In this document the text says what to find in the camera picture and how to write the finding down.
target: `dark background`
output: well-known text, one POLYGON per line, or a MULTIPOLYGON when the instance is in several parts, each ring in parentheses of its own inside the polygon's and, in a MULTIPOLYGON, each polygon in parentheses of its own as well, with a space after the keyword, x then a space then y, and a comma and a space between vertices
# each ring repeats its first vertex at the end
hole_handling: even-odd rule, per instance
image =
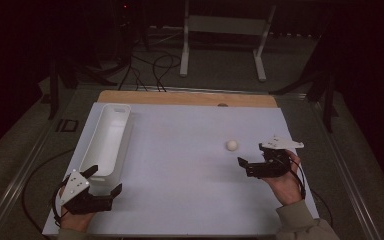
MULTIPOLYGON (((229 4, 235 3, 225 1, 225 14, 229 4)), ((80 4, 0 1, 0 138, 41 97, 37 83, 49 75, 51 50, 63 49, 85 63, 96 60, 96 52, 90 50, 96 36, 88 36, 80 4), (55 45, 58 39, 65 45, 55 45)), ((211 5, 212 1, 201 1, 193 9, 207 11, 211 5)), ((244 2, 240 7, 247 8, 244 2)), ((223 15, 223 8, 218 9, 223 15)), ((181 26, 183 22, 182 1, 149 1, 144 11, 149 25, 181 26)), ((102 28, 108 19, 101 20, 102 28)), ((283 2, 271 30, 277 37, 290 33, 318 38, 324 33, 304 74, 329 68, 332 59, 340 59, 334 61, 336 89, 344 95, 384 171, 384 1, 283 2)))

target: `floor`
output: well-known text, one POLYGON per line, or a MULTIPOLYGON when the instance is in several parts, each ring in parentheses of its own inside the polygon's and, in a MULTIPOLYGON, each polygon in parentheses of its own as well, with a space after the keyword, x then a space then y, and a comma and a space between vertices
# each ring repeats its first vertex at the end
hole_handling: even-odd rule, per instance
MULTIPOLYGON (((173 36, 176 31, 169 33, 172 35, 168 36, 173 36)), ((172 66, 178 63, 177 58, 172 57, 154 62, 165 54, 158 51, 180 56, 182 47, 179 36, 163 39, 151 37, 152 52, 145 52, 141 44, 134 49, 133 68, 123 86, 105 87, 79 76, 77 89, 60 85, 61 106, 54 121, 47 120, 49 105, 39 101, 2 138, 0 239, 41 237, 26 218, 23 206, 40 229, 49 213, 49 195, 63 178, 90 106, 100 91, 118 88, 144 91, 145 87, 158 91, 153 64, 172 66), (58 122, 64 119, 78 120, 79 129, 56 131, 58 122)), ((264 83, 257 79, 251 53, 254 45, 249 42, 208 44, 194 41, 186 78, 179 76, 178 66, 168 69, 167 73, 164 73, 166 69, 156 69, 155 74, 157 78, 164 74, 160 81, 167 91, 267 94, 299 78, 316 44, 315 40, 300 37, 270 37, 262 56, 267 74, 264 83)), ((124 69, 108 80, 121 83, 126 72, 124 69)), ((48 93, 48 79, 41 87, 44 94, 48 93)), ((306 148, 298 153, 305 159, 303 164, 310 185, 327 203, 328 207, 321 200, 316 202, 320 216, 325 219, 333 216, 333 227, 341 239, 384 239, 384 176, 376 159, 340 93, 336 93, 334 99, 337 113, 332 119, 334 133, 329 134, 320 123, 320 105, 304 99, 308 87, 278 96, 276 101, 293 138, 306 143, 306 148)))

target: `white tabletop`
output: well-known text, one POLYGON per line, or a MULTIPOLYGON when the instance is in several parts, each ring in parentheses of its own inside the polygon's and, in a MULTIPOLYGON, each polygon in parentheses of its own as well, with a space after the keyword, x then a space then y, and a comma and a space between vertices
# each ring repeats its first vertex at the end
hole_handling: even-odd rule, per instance
MULTIPOLYGON (((78 169, 103 105, 93 105, 67 173, 78 169)), ((273 135, 291 138, 281 109, 131 107, 134 127, 121 173, 123 191, 114 199, 112 211, 94 217, 89 233, 245 237, 277 232, 279 202, 265 182, 246 176, 237 157, 261 162, 258 143, 273 135), (237 141, 238 150, 228 151, 228 140, 237 141)), ((311 194, 306 202, 318 217, 311 194)), ((52 212, 43 233, 58 233, 52 212)))

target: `person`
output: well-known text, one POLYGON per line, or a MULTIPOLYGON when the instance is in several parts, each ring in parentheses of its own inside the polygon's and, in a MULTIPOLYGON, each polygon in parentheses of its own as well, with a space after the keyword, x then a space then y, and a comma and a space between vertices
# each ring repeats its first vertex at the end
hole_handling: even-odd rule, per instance
MULTIPOLYGON (((289 150, 286 150, 286 152, 291 160, 297 163, 291 163, 291 169, 296 173, 301 159, 289 150)), ((282 177, 264 178, 263 180, 270 186, 277 200, 283 205, 276 209, 282 224, 279 232, 276 234, 278 240, 339 239, 325 220, 313 219, 305 204, 305 200, 301 197, 298 181, 290 172, 282 177)), ((95 213, 72 215, 66 212, 67 210, 62 207, 61 213, 63 217, 61 219, 58 240, 85 239, 87 228, 95 213)))

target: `white mounting plate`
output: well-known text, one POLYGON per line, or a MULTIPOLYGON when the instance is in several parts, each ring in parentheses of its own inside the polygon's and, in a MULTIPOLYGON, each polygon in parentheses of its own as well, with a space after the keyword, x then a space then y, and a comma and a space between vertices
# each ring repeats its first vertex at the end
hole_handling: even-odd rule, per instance
POLYGON ((263 143, 263 147, 270 149, 303 148, 304 143, 294 142, 292 140, 274 135, 268 142, 263 143))
POLYGON ((89 187, 89 182, 86 178, 76 170, 73 170, 61 196, 60 205, 64 205, 87 187, 89 187))

